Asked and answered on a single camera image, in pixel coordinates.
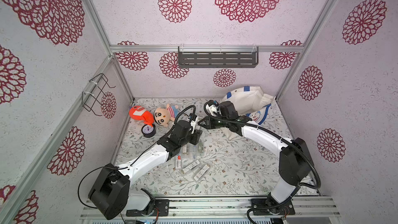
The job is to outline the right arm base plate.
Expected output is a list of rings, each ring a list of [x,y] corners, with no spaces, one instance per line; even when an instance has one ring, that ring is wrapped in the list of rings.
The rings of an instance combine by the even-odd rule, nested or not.
[[[253,214],[255,216],[261,215],[295,215],[295,209],[292,201],[289,200],[286,203],[277,203],[273,200],[266,198],[251,199],[251,208],[253,208]]]

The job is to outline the clear compass box red label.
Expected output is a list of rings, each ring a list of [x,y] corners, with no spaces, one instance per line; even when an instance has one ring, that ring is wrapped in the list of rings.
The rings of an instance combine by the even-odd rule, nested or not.
[[[181,170],[182,169],[182,157],[181,155],[177,155],[175,157],[175,169]]]

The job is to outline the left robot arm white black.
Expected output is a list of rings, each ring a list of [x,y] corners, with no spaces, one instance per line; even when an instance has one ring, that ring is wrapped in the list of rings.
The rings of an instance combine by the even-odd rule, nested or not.
[[[155,197],[145,189],[130,192],[130,186],[153,168],[178,155],[186,144],[198,143],[202,132],[196,129],[195,112],[195,105],[183,109],[171,129],[137,158],[118,166],[109,163],[99,167],[99,175],[88,194],[93,203],[91,208],[98,209],[107,220],[133,209],[151,214]]]

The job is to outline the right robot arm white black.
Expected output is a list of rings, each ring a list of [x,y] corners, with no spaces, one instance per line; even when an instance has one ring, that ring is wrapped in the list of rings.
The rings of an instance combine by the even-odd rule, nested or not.
[[[272,203],[288,201],[303,187],[320,188],[320,176],[303,139],[281,137],[256,123],[249,115],[239,115],[230,101],[218,103],[210,100],[203,109],[205,117],[199,121],[201,127],[221,129],[228,139],[242,137],[251,140],[278,158],[279,180],[267,197]]]

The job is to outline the white canvas tote bag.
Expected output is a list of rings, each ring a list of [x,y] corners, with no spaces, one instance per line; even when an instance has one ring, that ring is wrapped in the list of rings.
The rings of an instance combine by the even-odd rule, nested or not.
[[[244,86],[228,92],[221,102],[230,101],[240,116],[246,115],[261,125],[267,118],[274,98],[264,93],[260,86]]]

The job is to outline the clear compass set box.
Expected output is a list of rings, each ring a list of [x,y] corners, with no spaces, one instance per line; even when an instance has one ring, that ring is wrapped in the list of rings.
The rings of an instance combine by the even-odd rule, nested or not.
[[[183,154],[183,155],[187,155],[187,154],[188,154],[188,145],[184,145],[184,146],[182,147],[182,154]]]

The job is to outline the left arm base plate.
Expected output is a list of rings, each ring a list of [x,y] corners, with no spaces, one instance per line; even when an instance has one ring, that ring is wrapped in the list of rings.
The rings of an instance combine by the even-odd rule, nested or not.
[[[131,209],[126,211],[126,217],[165,217],[169,215],[170,200],[157,199],[151,201],[143,210]]]

